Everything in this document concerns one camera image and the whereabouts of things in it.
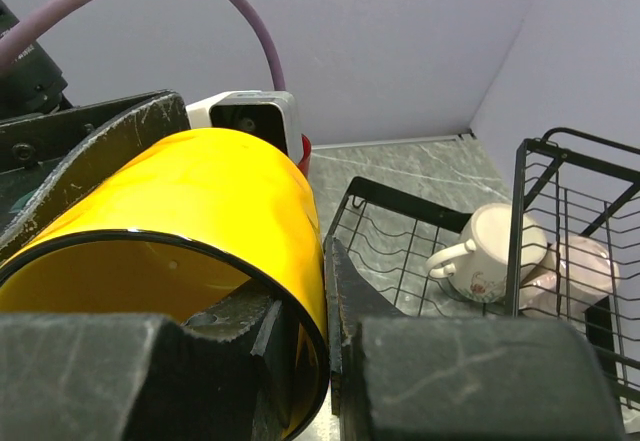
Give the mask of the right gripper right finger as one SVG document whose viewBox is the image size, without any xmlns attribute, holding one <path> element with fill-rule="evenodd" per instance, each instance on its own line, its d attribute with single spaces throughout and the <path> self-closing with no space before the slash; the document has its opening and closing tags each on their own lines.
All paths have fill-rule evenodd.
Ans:
<svg viewBox="0 0 640 441">
<path fill-rule="evenodd" d="M 413 317 L 325 241 L 331 402 L 345 440 L 621 440 L 587 341 L 553 320 Z"/>
</svg>

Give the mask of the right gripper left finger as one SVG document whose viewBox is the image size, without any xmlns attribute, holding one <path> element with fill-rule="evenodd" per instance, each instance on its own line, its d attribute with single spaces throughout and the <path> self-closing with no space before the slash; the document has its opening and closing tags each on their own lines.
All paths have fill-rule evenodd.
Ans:
<svg viewBox="0 0 640 441">
<path fill-rule="evenodd" d="M 277 440 L 298 324 L 254 281 L 185 324 L 142 314 L 1 319 L 5 440 Z"/>
</svg>

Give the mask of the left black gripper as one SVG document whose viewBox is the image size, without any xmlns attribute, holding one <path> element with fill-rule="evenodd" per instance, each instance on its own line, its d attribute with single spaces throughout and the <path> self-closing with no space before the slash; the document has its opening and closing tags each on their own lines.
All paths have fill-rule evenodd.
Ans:
<svg viewBox="0 0 640 441">
<path fill-rule="evenodd" d="M 182 97 L 156 91 L 1 122 L 1 258 L 157 141 L 190 127 Z"/>
</svg>

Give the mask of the yellow enamel mug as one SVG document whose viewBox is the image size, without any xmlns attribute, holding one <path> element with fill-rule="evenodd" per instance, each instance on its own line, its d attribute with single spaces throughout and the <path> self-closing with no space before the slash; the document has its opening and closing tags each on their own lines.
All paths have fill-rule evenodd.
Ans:
<svg viewBox="0 0 640 441">
<path fill-rule="evenodd" d="M 323 250 L 308 180 L 257 137 L 201 128 L 152 145 L 2 264 L 1 308 L 182 322 L 250 279 L 291 306 L 296 362 L 311 368 L 296 376 L 292 439 L 328 384 Z"/>
</svg>

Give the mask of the white mug green interior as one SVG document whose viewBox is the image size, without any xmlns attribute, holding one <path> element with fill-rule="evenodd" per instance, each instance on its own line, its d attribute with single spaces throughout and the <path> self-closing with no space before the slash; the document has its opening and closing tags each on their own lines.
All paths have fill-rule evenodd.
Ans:
<svg viewBox="0 0 640 441">
<path fill-rule="evenodd" d="M 446 279 L 463 297 L 493 303 L 506 294 L 512 207 L 491 203 L 478 208 L 458 242 L 426 261 L 429 277 Z"/>
</svg>

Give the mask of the pink mug lilac interior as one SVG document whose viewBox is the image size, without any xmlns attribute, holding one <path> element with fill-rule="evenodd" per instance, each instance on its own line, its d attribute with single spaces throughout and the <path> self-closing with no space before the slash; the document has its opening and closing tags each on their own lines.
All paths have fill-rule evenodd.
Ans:
<svg viewBox="0 0 640 441">
<path fill-rule="evenodd" d="M 555 243 L 521 284 L 519 309 L 535 318 L 576 320 L 614 292 L 619 267 L 609 249 L 586 237 Z"/>
</svg>

